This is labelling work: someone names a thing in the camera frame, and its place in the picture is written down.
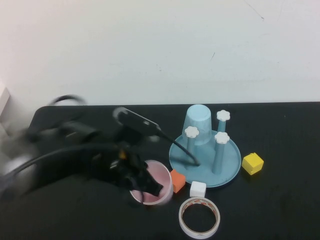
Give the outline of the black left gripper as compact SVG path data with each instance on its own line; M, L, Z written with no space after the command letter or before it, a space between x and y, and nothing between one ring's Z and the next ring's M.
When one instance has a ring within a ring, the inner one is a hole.
M156 162L145 162L135 149L114 144L92 146L92 178L113 185L124 185L129 191L158 197L161 168Z

